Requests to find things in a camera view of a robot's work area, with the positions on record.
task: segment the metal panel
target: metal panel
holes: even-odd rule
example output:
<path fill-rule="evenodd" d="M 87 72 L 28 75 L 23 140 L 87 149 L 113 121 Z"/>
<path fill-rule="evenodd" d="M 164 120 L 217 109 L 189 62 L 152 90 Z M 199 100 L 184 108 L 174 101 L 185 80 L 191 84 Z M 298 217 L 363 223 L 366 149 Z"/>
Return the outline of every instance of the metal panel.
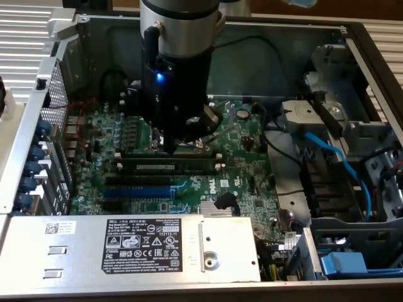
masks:
<path fill-rule="evenodd" d="M 107 220 L 141 219 L 147 223 L 147 219 L 150 218 L 181 219 L 183 271 L 141 274 L 106 274 L 102 271 Z M 73 221 L 71 223 L 75 225 L 73 231 L 68 235 L 45 234 L 47 223 L 62 221 Z M 21 246 L 21 236 L 25 239 L 25 247 L 35 247 L 30 250 L 29 257 L 26 256 L 26 248 Z M 150 236 L 158 236 L 158 233 L 151 232 Z M 66 253 L 49 255 L 50 247 L 65 247 Z M 219 261 L 217 267 L 205 264 L 209 258 L 213 258 L 212 255 L 216 256 L 217 262 Z M 24 267 L 24 273 L 16 269 L 15 259 L 18 259 L 20 267 Z M 205 218 L 203 215 L 14 217 L 11 219 L 7 241 L 1 251 L 0 266 L 2 267 L 0 293 L 13 296 L 63 292 L 118 293 L 143 291 L 146 288 L 161 290 L 161 286 L 174 284 L 195 286 L 260 281 L 251 220 L 245 217 Z M 62 275 L 57 279 L 44 279 L 45 270 L 60 270 Z"/>
<path fill-rule="evenodd" d="M 38 122 L 39 114 L 46 93 L 49 91 L 52 72 L 55 69 L 56 58 L 47 58 L 40 65 L 38 75 L 41 79 L 47 80 L 47 86 L 44 90 L 32 90 L 26 108 L 18 128 L 15 143 L 11 148 L 7 164 L 4 168 L 4 175 L 0 181 L 0 213 L 9 213 L 13 208 L 14 198 L 18 184 L 20 183 L 21 174 L 24 167 L 26 156 L 30 148 L 33 133 Z"/>

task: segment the black wire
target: black wire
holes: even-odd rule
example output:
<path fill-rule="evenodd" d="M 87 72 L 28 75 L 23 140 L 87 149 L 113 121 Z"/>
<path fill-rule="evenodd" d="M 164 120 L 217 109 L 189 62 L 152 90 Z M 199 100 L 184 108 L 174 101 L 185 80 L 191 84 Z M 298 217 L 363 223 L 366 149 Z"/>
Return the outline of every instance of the black wire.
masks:
<path fill-rule="evenodd" d="M 284 132 L 284 133 L 288 133 L 288 131 L 285 130 L 284 127 L 281 127 L 281 126 L 278 124 L 277 119 L 273 118 L 273 123 L 276 125 L 278 131 L 281 131 L 281 132 Z"/>
<path fill-rule="evenodd" d="M 262 35 L 244 36 L 243 38 L 239 38 L 239 39 L 236 39 L 236 40 L 233 40 L 233 41 L 230 41 L 230 42 L 218 44 L 218 45 L 215 46 L 215 48 L 226 47 L 226 46 L 233 45 L 233 44 L 243 42 L 245 40 L 250 40 L 250 39 L 257 39 L 257 40 L 264 41 L 271 47 L 271 49 L 273 49 L 273 51 L 276 53 L 276 56 L 277 56 L 277 58 L 278 58 L 278 60 L 280 62 L 281 69 L 283 70 L 284 76 L 287 78 L 287 81 L 290 84 L 294 85 L 295 83 L 294 83 L 293 77 L 288 73 L 287 66 L 285 64 L 285 61 L 284 61 L 283 56 L 281 55 L 279 49 L 277 48 L 277 46 L 271 40 L 269 40 L 265 36 L 262 36 Z"/>
<path fill-rule="evenodd" d="M 267 138 L 266 134 L 264 133 L 264 125 L 265 125 L 265 121 L 266 121 L 266 117 L 267 117 L 267 110 L 266 108 L 259 103 L 255 103 L 256 105 L 258 105 L 264 112 L 263 114 L 263 120 L 261 123 L 261 134 L 262 137 L 264 138 L 264 140 L 266 141 L 266 143 L 274 150 L 276 150 L 278 153 L 280 153 L 282 156 L 285 156 L 286 158 L 292 160 L 293 162 L 295 162 L 300 168 L 303 168 L 304 165 L 302 164 L 302 162 L 298 159 L 296 159 L 295 157 L 292 157 L 290 154 L 285 153 L 284 151 L 281 151 L 279 148 L 277 148 L 276 146 L 274 146 L 271 141 Z"/>
<path fill-rule="evenodd" d="M 303 193 L 305 192 L 304 190 L 296 190 L 296 191 L 291 191 L 287 193 L 280 193 L 280 194 L 271 194 L 272 196 L 287 196 L 287 195 L 292 195 L 292 194 L 297 194 L 297 193 Z"/>
<path fill-rule="evenodd" d="M 370 155 L 368 155 L 368 156 L 363 157 L 363 158 L 360 159 L 360 161 L 358 162 L 358 167 L 363 167 L 363 166 L 365 165 L 365 163 L 366 163 L 367 161 L 369 161 L 370 159 L 373 159 L 374 157 L 377 157 L 377 156 L 379 156 L 379 155 L 382 155 L 382 154 L 384 154 L 385 152 L 392 151 L 393 149 L 394 149 L 393 146 L 385 147 L 385 148 L 382 148 L 382 149 L 380 149 L 380 150 L 378 150 L 378 151 L 376 151 L 376 152 L 374 152 L 374 153 L 372 153 L 372 154 L 370 154 Z"/>

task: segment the sticker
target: sticker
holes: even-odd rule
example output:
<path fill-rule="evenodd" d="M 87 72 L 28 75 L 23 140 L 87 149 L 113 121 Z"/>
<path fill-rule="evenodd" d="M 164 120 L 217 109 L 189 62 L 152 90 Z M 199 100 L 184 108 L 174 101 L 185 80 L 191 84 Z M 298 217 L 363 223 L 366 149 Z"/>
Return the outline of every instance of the sticker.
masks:
<path fill-rule="evenodd" d="M 102 270 L 106 274 L 182 272 L 181 219 L 109 219 Z"/>
<path fill-rule="evenodd" d="M 45 234 L 72 235 L 76 232 L 76 221 L 48 222 Z"/>
<path fill-rule="evenodd" d="M 294 246 L 297 245 L 297 233 L 296 232 L 286 232 L 284 238 L 285 250 L 292 250 Z"/>
<path fill-rule="evenodd" d="M 174 165 L 137 165 L 137 170 L 175 170 Z"/>
<path fill-rule="evenodd" d="M 220 186 L 221 187 L 229 187 L 229 182 L 226 179 L 220 180 Z"/>

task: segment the barcode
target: barcode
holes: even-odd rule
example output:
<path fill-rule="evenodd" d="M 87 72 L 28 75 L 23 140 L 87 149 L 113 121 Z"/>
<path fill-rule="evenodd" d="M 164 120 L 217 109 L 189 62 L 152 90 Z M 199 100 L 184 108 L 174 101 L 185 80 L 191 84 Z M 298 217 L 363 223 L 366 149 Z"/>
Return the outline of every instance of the barcode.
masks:
<path fill-rule="evenodd" d="M 57 234 L 59 232 L 58 223 L 47 223 L 45 234 Z"/>

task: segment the blue led light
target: blue led light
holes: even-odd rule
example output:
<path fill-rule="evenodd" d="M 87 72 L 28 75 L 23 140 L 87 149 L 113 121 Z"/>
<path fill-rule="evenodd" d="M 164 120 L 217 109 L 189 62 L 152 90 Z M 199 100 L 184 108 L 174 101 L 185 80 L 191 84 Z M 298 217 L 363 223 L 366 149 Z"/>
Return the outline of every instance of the blue led light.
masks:
<path fill-rule="evenodd" d="M 165 77 L 164 77 L 164 75 L 163 74 L 157 74 L 157 82 L 164 82 L 164 79 L 165 79 Z"/>

